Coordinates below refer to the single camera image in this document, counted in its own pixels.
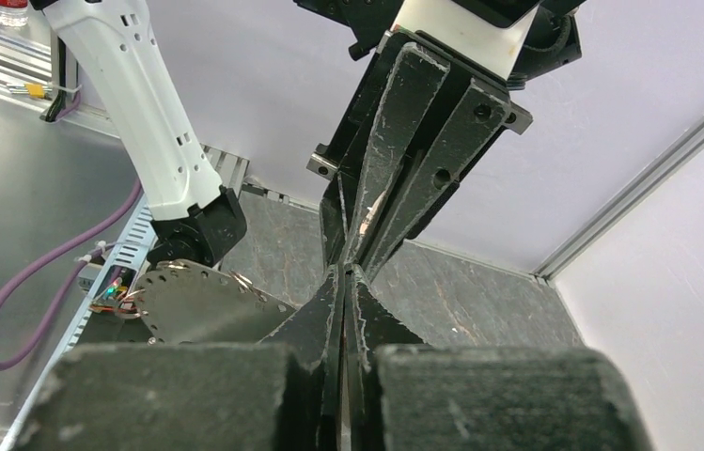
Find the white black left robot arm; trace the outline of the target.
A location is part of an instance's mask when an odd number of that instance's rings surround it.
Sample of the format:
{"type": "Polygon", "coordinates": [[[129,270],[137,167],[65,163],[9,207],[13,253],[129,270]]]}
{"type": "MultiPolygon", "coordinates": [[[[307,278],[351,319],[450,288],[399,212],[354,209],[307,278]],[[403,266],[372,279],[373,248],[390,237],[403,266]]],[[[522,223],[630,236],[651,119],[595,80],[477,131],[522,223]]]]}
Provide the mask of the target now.
{"type": "MultiPolygon", "coordinates": [[[[87,72],[146,193],[157,234],[149,262],[213,265],[247,225],[211,169],[171,80],[143,1],[36,1],[87,72]]],[[[508,78],[539,1],[306,1],[355,34],[370,62],[326,148],[321,200],[327,265],[375,277],[507,130],[530,115],[508,78]]]]}

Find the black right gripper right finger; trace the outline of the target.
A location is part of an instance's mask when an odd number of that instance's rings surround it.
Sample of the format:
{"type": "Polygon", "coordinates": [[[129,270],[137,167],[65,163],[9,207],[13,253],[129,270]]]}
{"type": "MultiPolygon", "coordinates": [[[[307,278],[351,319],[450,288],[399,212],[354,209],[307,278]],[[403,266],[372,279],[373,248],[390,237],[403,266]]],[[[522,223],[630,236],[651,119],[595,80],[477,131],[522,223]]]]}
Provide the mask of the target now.
{"type": "Polygon", "coordinates": [[[617,367],[589,348],[433,347],[346,270],[355,450],[649,450],[617,367]]]}

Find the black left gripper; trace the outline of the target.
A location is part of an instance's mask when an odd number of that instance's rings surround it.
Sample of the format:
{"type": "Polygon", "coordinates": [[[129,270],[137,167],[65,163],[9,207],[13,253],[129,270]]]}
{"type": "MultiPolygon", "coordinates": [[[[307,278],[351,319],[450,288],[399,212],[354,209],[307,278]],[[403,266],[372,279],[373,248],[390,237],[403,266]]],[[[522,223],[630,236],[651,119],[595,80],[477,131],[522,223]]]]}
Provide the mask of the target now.
{"type": "Polygon", "coordinates": [[[331,141],[318,148],[326,265],[355,263],[374,279],[417,238],[505,131],[531,116],[504,80],[430,35],[383,38],[331,141]]]}

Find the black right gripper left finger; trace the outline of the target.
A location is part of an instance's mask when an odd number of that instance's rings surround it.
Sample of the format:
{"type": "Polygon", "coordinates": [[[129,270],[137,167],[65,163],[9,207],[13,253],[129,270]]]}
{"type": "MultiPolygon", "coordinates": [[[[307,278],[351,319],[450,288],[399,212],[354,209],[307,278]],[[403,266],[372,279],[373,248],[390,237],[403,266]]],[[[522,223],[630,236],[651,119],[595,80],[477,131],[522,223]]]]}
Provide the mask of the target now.
{"type": "Polygon", "coordinates": [[[336,268],[257,343],[92,343],[46,376],[17,450],[335,450],[336,268]]]}

